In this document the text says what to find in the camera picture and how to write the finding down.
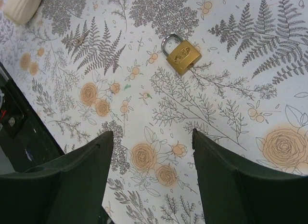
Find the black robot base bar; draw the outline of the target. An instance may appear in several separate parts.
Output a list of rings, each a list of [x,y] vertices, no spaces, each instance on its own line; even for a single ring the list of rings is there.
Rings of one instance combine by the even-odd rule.
[[[0,147],[16,172],[64,155],[3,65],[0,65]]]

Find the small brass padlock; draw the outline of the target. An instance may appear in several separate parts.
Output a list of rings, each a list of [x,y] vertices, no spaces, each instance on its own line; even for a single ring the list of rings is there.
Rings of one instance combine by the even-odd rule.
[[[171,38],[179,41],[179,45],[171,53],[168,53],[165,50],[165,45]],[[161,50],[167,57],[167,62],[180,76],[194,67],[202,57],[201,53],[188,40],[183,40],[176,34],[170,34],[162,40]]]

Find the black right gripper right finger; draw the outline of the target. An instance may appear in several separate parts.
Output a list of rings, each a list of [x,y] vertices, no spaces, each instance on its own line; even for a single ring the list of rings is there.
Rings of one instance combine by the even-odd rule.
[[[273,170],[192,132],[207,224],[306,224],[308,178]]]

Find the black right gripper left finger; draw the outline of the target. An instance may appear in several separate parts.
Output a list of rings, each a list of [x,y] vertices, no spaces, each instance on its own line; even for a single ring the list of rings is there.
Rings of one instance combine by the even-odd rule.
[[[114,134],[107,131],[52,161],[2,175],[1,223],[106,223],[102,202],[113,148]]]

